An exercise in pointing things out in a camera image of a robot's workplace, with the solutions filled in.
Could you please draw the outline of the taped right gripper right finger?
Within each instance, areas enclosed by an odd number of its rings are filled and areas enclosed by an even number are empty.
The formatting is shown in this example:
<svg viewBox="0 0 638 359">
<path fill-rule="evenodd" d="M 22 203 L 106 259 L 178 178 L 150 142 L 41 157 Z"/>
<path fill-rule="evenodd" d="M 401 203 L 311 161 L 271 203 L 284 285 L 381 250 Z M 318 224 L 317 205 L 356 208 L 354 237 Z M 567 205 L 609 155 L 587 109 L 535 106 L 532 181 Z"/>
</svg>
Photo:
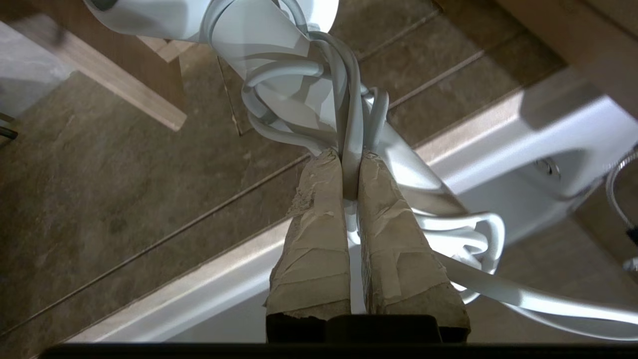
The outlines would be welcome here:
<svg viewBox="0 0 638 359">
<path fill-rule="evenodd" d="M 381 157 L 366 152 L 358 178 L 365 308 L 373 337 L 465 343 L 471 323 L 445 267 Z"/>
</svg>

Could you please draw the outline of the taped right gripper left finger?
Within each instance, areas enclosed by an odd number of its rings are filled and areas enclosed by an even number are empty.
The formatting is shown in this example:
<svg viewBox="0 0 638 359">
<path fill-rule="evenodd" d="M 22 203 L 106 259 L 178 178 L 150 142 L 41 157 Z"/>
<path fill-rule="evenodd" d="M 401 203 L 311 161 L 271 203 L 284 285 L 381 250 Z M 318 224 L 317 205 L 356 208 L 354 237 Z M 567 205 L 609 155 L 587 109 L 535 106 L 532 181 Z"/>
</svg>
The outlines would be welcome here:
<svg viewBox="0 0 638 359">
<path fill-rule="evenodd" d="M 337 152 L 303 168 L 283 252 L 270 274 L 267 315 L 330 320 L 351 313 L 349 246 Z"/>
</svg>

